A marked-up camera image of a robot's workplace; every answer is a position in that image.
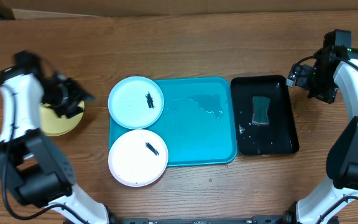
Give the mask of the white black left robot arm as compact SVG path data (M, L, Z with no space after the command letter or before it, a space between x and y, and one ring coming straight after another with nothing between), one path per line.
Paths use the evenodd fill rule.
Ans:
M54 210L71 223L113 223L109 209L78 185L72 164L42 131L40 104L46 90L35 72L2 70L0 92L0 180L8 214L32 220Z

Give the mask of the green sponge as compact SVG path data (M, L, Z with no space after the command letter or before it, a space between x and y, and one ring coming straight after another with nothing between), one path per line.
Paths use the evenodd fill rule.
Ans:
M253 102L252 124L268 125L269 124L268 109L270 104L270 98L264 96L254 96L252 98L252 102Z

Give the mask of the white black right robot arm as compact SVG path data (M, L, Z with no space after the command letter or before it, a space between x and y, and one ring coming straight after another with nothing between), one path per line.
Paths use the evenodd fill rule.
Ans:
M276 223L338 223L336 214L358 200L358 49L329 46L295 63L286 84L316 98L327 88L340 90L349 123L330 149L326 177L305 198L295 202Z

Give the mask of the yellow plate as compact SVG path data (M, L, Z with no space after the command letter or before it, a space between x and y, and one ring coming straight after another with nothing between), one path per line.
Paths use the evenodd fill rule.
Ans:
M81 121L84 112L67 118L65 115L58 117L55 112L48 108L48 104L40 105L41 129L46 136L60 136L74 129Z

